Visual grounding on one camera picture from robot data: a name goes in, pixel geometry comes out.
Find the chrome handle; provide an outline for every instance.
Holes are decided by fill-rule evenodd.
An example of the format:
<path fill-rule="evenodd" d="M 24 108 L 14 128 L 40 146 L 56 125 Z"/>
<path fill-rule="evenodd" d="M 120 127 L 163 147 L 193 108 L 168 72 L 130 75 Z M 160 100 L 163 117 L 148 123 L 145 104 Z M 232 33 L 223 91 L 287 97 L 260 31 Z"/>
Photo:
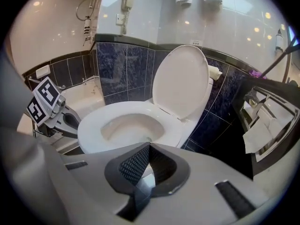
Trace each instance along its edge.
<path fill-rule="evenodd" d="M 41 83 L 41 81 L 38 81 L 38 80 L 35 80 L 35 79 L 32 79 L 31 76 L 28 78 L 28 80 L 34 82 L 34 83 Z M 62 85 L 61 87 L 60 86 L 57 86 L 59 89 L 65 89 L 66 86 L 65 85 Z"/>

